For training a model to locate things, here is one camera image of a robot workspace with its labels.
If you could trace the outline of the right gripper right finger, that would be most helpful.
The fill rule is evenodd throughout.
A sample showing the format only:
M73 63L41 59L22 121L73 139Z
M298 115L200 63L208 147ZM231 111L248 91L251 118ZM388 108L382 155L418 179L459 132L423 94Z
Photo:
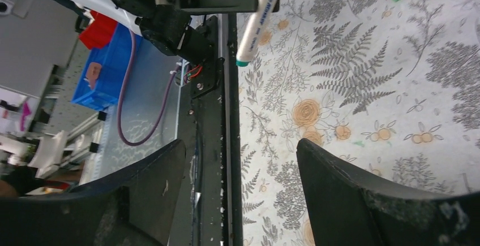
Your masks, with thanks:
M478 245L479 193L407 187L308 139L297 161L316 245Z

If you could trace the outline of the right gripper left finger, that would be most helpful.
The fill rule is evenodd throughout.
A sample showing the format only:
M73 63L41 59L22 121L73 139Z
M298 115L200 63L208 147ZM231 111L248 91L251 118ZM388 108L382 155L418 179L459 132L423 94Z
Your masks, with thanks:
M67 193L1 200L2 245L167 245L186 147L158 151Z

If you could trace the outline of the teal capped white marker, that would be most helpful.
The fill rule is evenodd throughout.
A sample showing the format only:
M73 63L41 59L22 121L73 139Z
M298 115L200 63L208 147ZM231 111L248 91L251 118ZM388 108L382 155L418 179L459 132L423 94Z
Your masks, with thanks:
M268 19L278 0L258 0L258 9L248 19L236 54L236 65L246 67L254 58Z

